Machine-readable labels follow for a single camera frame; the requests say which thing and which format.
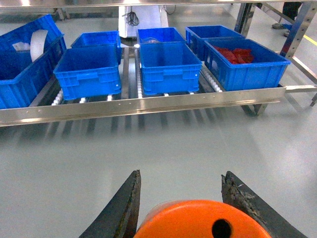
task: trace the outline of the yellow floor line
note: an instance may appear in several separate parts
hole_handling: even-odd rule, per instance
[[[308,37],[307,35],[304,35],[304,38],[308,41],[310,41],[311,43],[313,43],[315,46],[317,46],[317,42],[314,41],[312,38]]]

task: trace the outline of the white machine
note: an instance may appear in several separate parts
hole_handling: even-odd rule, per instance
[[[129,12],[136,13],[139,25],[133,26],[126,22]],[[119,34],[120,37],[136,37],[138,29],[168,27],[167,14],[163,6],[120,6],[119,7]]]

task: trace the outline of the black blade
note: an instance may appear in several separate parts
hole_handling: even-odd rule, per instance
[[[224,203],[248,214],[272,238],[307,238],[230,171],[222,175],[221,193]]]
[[[133,171],[79,238],[133,238],[140,207],[141,174]]]

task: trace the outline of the hole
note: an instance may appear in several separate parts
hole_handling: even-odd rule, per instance
[[[231,227],[224,219],[219,219],[212,226],[212,235],[214,238],[230,238]]]

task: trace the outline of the person's foot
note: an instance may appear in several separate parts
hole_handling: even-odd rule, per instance
[[[276,30],[281,30],[281,29],[284,29],[284,26],[281,23],[275,23],[272,25],[272,28]]]
[[[286,31],[283,33],[283,36],[288,37],[288,36],[289,36],[289,33],[290,33],[290,30],[286,30]]]

